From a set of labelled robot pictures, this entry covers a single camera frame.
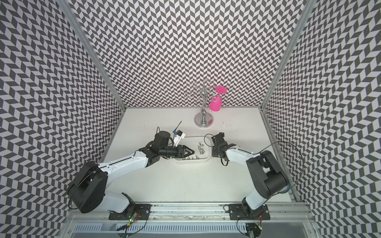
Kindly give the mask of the white storage box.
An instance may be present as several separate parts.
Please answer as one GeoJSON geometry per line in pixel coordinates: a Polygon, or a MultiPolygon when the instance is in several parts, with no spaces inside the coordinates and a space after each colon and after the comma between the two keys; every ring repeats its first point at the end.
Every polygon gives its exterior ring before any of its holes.
{"type": "Polygon", "coordinates": [[[203,136],[194,136],[194,137],[185,137],[180,141],[181,145],[186,145],[187,147],[191,148],[194,151],[194,155],[192,156],[198,156],[200,157],[199,160],[182,160],[180,159],[174,159],[177,162],[180,163],[196,163],[196,162],[206,162],[207,160],[210,159],[212,156],[212,142],[208,138],[204,138],[203,136]],[[199,148],[198,144],[202,143],[204,144],[203,148],[199,148]],[[205,153],[203,155],[200,154],[199,149],[204,149],[205,153]]]}

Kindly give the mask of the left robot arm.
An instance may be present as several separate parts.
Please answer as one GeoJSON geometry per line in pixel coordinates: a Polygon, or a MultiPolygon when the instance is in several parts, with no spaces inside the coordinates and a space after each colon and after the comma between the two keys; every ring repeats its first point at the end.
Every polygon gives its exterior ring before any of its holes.
{"type": "Polygon", "coordinates": [[[97,164],[89,161],[83,165],[66,189],[69,198],[68,207],[81,213],[105,210],[124,213],[133,204],[126,193],[114,193],[108,190],[114,180],[138,169],[158,162],[161,157],[186,158],[194,150],[185,145],[164,146],[149,142],[134,154],[108,163],[97,164]]]}

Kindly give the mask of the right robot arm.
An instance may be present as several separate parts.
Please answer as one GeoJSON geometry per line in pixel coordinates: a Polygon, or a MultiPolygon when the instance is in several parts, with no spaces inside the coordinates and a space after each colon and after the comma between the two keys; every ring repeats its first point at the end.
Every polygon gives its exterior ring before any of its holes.
{"type": "Polygon", "coordinates": [[[265,213],[265,203],[290,185],[278,160],[268,150],[250,153],[224,142],[212,147],[212,156],[247,167],[254,185],[254,190],[242,200],[242,211],[247,218],[254,219],[265,213]]]}

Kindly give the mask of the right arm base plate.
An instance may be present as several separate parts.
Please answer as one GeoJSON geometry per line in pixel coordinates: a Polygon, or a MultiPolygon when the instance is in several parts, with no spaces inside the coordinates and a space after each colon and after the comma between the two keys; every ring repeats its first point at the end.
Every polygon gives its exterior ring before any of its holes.
{"type": "Polygon", "coordinates": [[[228,204],[228,213],[230,220],[270,220],[270,213],[267,205],[262,205],[253,210],[248,205],[244,204],[228,204]]]}

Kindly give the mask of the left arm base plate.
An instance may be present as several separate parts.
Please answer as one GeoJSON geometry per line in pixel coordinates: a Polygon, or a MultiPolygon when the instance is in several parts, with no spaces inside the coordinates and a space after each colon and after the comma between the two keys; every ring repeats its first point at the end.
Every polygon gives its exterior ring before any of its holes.
{"type": "Polygon", "coordinates": [[[122,213],[110,212],[109,220],[129,221],[133,215],[137,213],[140,221],[146,221],[149,218],[152,205],[144,204],[130,204],[122,213]]]}

